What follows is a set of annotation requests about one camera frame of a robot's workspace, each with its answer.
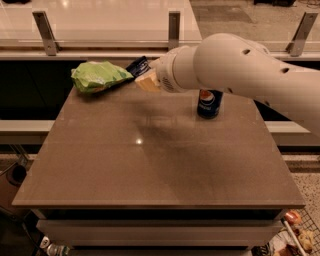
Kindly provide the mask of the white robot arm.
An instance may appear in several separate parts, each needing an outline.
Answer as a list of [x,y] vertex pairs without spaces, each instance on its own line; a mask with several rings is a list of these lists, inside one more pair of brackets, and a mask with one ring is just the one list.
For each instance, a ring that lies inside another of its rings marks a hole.
[[204,89],[250,98],[320,136],[320,71],[280,61],[233,34],[172,49],[135,82],[149,92]]

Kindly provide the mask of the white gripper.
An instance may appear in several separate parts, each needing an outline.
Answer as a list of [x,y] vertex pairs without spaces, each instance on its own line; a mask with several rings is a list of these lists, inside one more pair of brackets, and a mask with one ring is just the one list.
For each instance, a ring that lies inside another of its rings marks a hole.
[[185,92],[186,89],[181,86],[180,81],[186,70],[181,58],[186,49],[186,46],[182,46],[170,50],[157,60],[155,70],[147,71],[137,77],[135,82],[147,92],[160,92],[160,86],[169,93]]

